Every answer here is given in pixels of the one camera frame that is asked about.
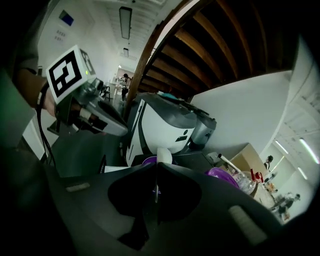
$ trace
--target curved wooden ceiling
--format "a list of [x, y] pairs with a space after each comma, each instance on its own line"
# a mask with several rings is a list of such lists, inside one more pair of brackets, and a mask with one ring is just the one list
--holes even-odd
[[139, 90], [187, 99], [225, 84], [293, 67], [298, 35], [258, 0], [199, 1], [148, 62]]

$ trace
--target ceiling light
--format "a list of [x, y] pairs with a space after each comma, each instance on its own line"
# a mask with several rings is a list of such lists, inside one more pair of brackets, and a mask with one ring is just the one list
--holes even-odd
[[277, 144], [279, 145], [279, 147], [282, 148], [282, 150], [283, 150], [284, 152], [286, 152], [287, 154], [289, 154], [288, 151], [286, 151], [286, 149], [285, 149], [277, 140], [275, 141], [275, 143], [277, 143]]
[[121, 36], [124, 39], [130, 38], [132, 9], [122, 6], [119, 9]]
[[304, 173], [304, 171], [300, 167], [298, 167], [298, 170], [301, 173], [301, 175], [307, 180], [308, 178], [307, 178], [306, 174]]
[[306, 143], [306, 141], [303, 138], [300, 138], [300, 142], [302, 145], [305, 147], [305, 149], [309, 152], [313, 160], [317, 163], [320, 164], [319, 158], [316, 156], [316, 154], [312, 151], [311, 147]]
[[127, 48], [123, 48], [124, 57], [129, 57], [129, 50]]

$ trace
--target hand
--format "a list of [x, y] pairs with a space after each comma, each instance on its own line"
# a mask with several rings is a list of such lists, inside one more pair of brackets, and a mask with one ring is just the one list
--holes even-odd
[[52, 95], [50, 88], [48, 88], [48, 90], [46, 90], [44, 102], [43, 102], [43, 108], [45, 110], [47, 110], [51, 116], [53, 116], [54, 118], [56, 117], [55, 100], [54, 100], [54, 97]]

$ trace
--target black cable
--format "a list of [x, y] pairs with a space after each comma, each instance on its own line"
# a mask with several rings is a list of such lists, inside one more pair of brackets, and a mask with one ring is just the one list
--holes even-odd
[[50, 144], [44, 134], [44, 131], [42, 129], [42, 125], [41, 125], [41, 111], [42, 111], [42, 106], [44, 105], [44, 101], [45, 101], [45, 97], [46, 97], [46, 92], [49, 88], [49, 84], [48, 82], [42, 87], [40, 93], [39, 93], [39, 97], [38, 97], [38, 101], [37, 101], [37, 106], [36, 106], [36, 115], [37, 115], [37, 120], [38, 120], [38, 125], [39, 125], [39, 131], [40, 131], [40, 135], [41, 135], [41, 139], [42, 139], [42, 143], [43, 143], [43, 146], [44, 146], [44, 152], [45, 154], [46, 153], [46, 147], [50, 153], [50, 156], [51, 156], [51, 159], [53, 161], [53, 165], [55, 168], [56, 167], [56, 161], [55, 161], [55, 158], [54, 158], [54, 155], [51, 151], [51, 147], [50, 147]]

